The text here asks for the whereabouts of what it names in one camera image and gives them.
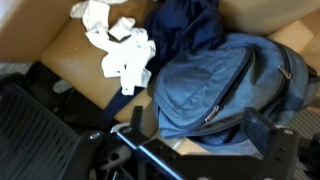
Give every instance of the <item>white cloth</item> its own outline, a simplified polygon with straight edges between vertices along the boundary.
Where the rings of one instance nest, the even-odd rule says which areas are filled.
[[[73,6],[70,16],[81,18],[87,29],[86,36],[96,47],[107,51],[102,60],[102,69],[106,78],[120,77],[122,94],[133,95],[134,87],[148,86],[151,72],[145,69],[149,60],[155,56],[155,43],[148,40],[145,29],[133,28],[135,19],[122,17],[110,29],[109,33],[121,43],[109,40],[108,4],[126,0],[89,0]]]
[[[87,31],[95,30],[97,23],[102,24],[103,28],[107,31],[109,29],[109,11],[110,6],[108,4],[89,0],[88,7],[82,17],[82,22]]]
[[[94,1],[98,3],[105,3],[108,5],[112,5],[112,4],[122,4],[127,0],[94,0]],[[88,7],[88,4],[89,4],[89,0],[78,2],[77,4],[73,5],[71,8],[70,17],[74,19],[81,19]]]

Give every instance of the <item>black strap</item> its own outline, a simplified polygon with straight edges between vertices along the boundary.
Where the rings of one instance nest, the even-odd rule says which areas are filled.
[[[157,59],[152,59],[146,66],[146,69],[151,71],[152,76],[150,78],[149,84],[151,81],[158,75],[160,69],[165,65],[166,62],[157,61]],[[133,100],[144,88],[135,87],[134,94],[132,96],[125,96],[121,92],[121,88],[113,96],[107,107],[104,109],[102,114],[102,121],[107,125],[111,126],[114,122],[114,116],[124,108],[131,100]]]
[[[263,115],[264,117],[268,118],[272,113],[274,113],[275,110],[291,110],[297,112],[304,108],[303,103],[304,101],[301,98],[287,95],[275,101],[271,106],[268,107],[268,109],[263,112]]]
[[[144,88],[136,87],[134,89],[134,95],[124,96],[121,92],[121,88],[113,96],[107,107],[102,113],[102,121],[108,125],[112,124],[113,117],[124,108],[136,95],[138,95]]]

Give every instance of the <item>tan surface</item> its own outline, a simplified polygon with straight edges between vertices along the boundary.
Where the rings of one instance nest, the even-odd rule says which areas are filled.
[[[128,1],[112,5],[109,24],[112,26],[121,16],[134,17],[138,26],[146,13],[156,7],[151,0]],[[42,62],[53,72],[63,77],[79,92],[104,109],[120,88],[119,78],[104,78],[101,68],[106,52],[97,49],[85,36],[85,27],[80,20],[71,20],[42,55]],[[120,122],[130,120],[133,107],[143,105],[147,134],[154,133],[157,123],[153,115],[152,98],[147,91],[140,93],[120,111],[115,118]]]
[[[210,154],[209,151],[203,149],[188,138],[181,139],[180,145],[176,147],[176,151],[182,155],[185,154]]]
[[[75,0],[0,0],[0,61],[34,61],[69,20]]]
[[[282,28],[273,39],[299,52],[320,75],[320,9]]]
[[[320,7],[319,0],[221,0],[227,29],[265,35]]]

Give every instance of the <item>black metal frame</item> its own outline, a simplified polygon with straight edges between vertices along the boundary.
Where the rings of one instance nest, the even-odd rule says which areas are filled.
[[[128,179],[139,180],[163,179],[164,177],[199,180],[282,180],[292,179],[296,162],[300,160],[298,164],[303,167],[307,175],[320,179],[320,134],[315,135],[313,140],[308,140],[300,137],[292,129],[277,129],[254,109],[245,110],[241,128],[263,155],[262,160],[251,156],[182,156],[160,140],[150,140],[140,132],[141,114],[141,107],[136,107],[129,126],[120,128],[117,133],[101,134],[104,140],[96,151],[98,155],[95,158],[98,161],[104,159],[111,149],[121,145],[128,146],[134,155],[130,162],[134,162],[133,169],[136,172],[130,174],[127,167],[119,165],[112,171],[117,175],[124,173],[122,175]],[[88,162],[81,156],[74,159],[79,163]]]

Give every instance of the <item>backpack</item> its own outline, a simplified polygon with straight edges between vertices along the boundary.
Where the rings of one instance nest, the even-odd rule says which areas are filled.
[[[165,138],[189,137],[214,153],[254,154],[239,126],[244,108],[286,126],[313,100],[319,80],[303,58],[284,45],[226,34],[215,49],[180,53],[162,68],[154,112]]]

